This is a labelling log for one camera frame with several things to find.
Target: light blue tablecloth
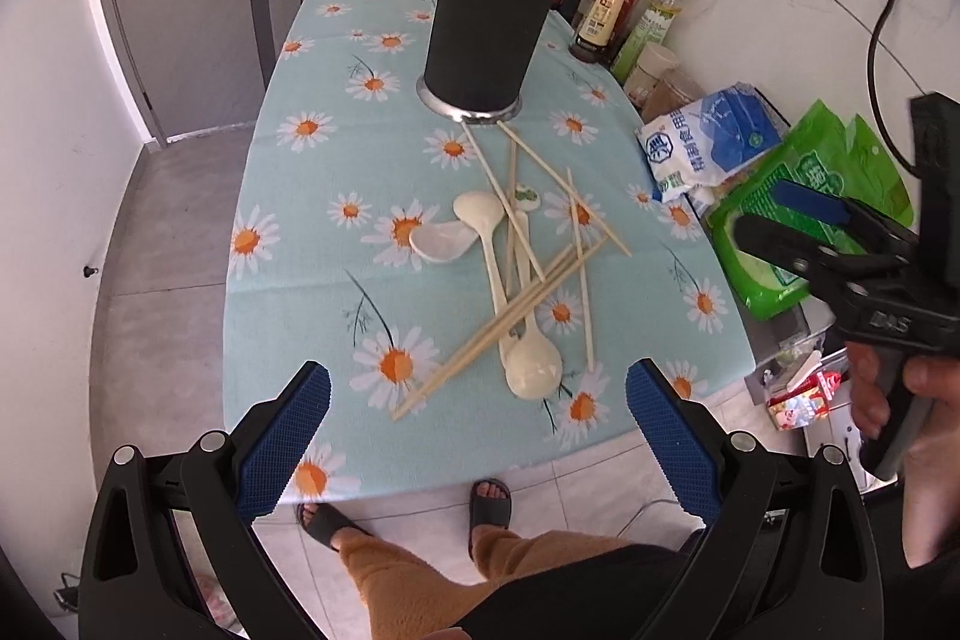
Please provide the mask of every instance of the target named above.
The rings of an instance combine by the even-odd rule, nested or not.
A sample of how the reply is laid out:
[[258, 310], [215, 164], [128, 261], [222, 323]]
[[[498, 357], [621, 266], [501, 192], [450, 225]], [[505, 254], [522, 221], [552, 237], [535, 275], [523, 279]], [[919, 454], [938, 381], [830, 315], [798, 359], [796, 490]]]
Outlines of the light blue tablecloth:
[[[410, 387], [493, 314], [479, 243], [447, 266], [421, 263], [406, 244], [416, 223], [453, 220], [457, 194], [490, 189], [461, 128], [415, 94], [434, 4], [304, 1], [256, 124], [230, 247], [224, 418], [234, 426], [305, 360], [328, 367], [330, 412], [288, 501], [449, 485], [616, 437], [635, 427], [623, 384], [640, 357], [654, 357], [694, 398], [754, 368], [690, 208], [648, 199], [637, 114], [608, 73], [568, 54], [570, 29], [551, 13], [512, 127], [556, 170], [572, 168], [577, 189], [632, 249], [627, 258], [608, 242], [589, 263], [596, 367], [584, 366], [574, 275], [538, 309], [563, 354], [557, 395], [516, 399], [490, 350], [392, 422]], [[474, 134], [505, 184], [508, 140], [496, 127]], [[571, 242], [568, 201], [523, 153], [518, 179], [541, 195], [531, 232], [545, 263]], [[584, 234], [599, 236], [590, 224]]]

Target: silver screw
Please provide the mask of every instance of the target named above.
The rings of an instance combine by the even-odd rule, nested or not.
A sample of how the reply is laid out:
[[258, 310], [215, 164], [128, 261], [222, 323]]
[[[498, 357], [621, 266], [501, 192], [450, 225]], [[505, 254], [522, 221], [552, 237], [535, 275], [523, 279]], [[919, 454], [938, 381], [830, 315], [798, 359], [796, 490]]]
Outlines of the silver screw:
[[827, 445], [827, 447], [824, 447], [824, 458], [837, 466], [847, 460], [846, 456], [843, 455], [843, 451], [836, 445]]
[[223, 432], [207, 432], [200, 438], [200, 450], [206, 453], [216, 453], [224, 447], [227, 437]]
[[743, 453], [750, 453], [757, 447], [757, 441], [754, 439], [752, 434], [747, 434], [747, 432], [734, 432], [730, 435], [730, 444], [738, 451]]
[[130, 445], [123, 445], [113, 453], [113, 460], [122, 466], [133, 461], [134, 456], [136, 456], [136, 451]]

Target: bottle label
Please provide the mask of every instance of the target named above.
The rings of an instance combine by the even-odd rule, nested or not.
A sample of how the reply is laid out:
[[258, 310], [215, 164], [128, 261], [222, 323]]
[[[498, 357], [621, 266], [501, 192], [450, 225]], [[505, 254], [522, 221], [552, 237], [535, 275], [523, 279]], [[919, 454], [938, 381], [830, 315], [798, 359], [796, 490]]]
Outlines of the bottle label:
[[623, 0], [594, 1], [589, 15], [580, 28], [580, 38], [594, 44], [595, 47], [606, 47], [613, 37], [613, 27], [622, 7]]
[[670, 23], [673, 23], [673, 19], [677, 17], [678, 12], [679, 9], [676, 8], [665, 9], [661, 6], [649, 6], [637, 25], [642, 41], [660, 44], [666, 38]]

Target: black cylindrical container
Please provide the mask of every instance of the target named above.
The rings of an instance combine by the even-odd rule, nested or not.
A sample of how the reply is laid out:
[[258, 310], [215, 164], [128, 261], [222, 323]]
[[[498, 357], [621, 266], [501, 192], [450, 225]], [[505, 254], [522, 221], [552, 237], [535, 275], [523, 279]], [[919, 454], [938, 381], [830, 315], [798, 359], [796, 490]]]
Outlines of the black cylindrical container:
[[424, 82], [471, 112], [500, 112], [520, 96], [551, 0], [437, 0]]

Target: blue textured pad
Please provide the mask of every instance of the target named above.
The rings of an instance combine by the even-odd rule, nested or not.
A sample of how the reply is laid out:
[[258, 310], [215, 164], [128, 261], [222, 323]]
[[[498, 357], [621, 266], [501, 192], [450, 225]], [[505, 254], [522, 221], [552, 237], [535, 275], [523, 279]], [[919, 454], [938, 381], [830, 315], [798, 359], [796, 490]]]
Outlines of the blue textured pad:
[[330, 375], [325, 367], [317, 365], [240, 468], [234, 501], [237, 515], [251, 522], [274, 511], [329, 409]]
[[829, 226], [845, 226], [850, 222], [847, 205], [830, 194], [821, 194], [792, 180], [779, 180], [773, 187], [774, 201], [781, 207], [809, 215]]
[[656, 456], [680, 506], [710, 525], [720, 514], [722, 501], [717, 468], [693, 434], [677, 405], [680, 397], [649, 359], [627, 370], [627, 407]]

